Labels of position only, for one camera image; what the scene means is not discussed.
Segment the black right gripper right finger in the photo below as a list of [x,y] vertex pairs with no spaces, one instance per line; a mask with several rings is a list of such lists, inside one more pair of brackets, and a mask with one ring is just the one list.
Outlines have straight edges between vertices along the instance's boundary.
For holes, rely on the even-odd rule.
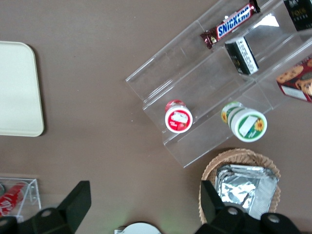
[[201,207],[206,223],[197,234],[299,234],[301,231],[286,216],[264,213],[259,220],[233,205],[225,205],[208,180],[201,182]]

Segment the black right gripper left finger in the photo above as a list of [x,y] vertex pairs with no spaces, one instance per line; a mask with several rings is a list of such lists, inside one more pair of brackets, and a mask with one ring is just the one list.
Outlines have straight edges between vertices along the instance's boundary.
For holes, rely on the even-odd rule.
[[90,181],[80,181],[56,207],[39,211],[18,223],[15,217],[0,219],[2,234],[74,234],[91,207]]

